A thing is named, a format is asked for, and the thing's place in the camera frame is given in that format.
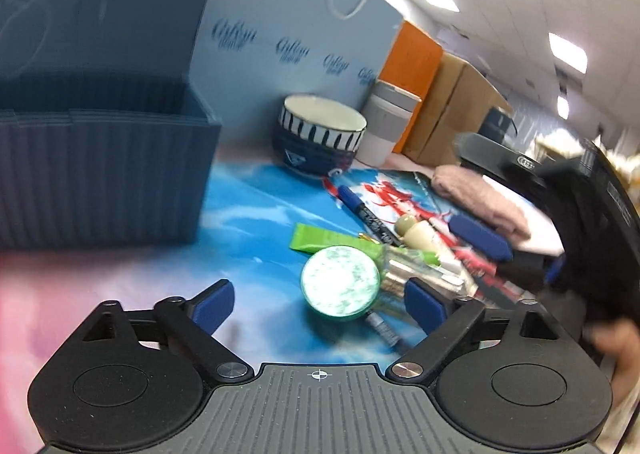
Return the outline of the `person right hand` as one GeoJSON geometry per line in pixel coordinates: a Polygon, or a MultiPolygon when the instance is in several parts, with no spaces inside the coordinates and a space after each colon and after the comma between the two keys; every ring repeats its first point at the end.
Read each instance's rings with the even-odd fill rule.
{"type": "Polygon", "coordinates": [[[613,405],[619,406],[639,380],[639,330],[628,318],[615,322],[588,324],[582,331],[600,353],[615,361],[611,380],[613,405]]]}

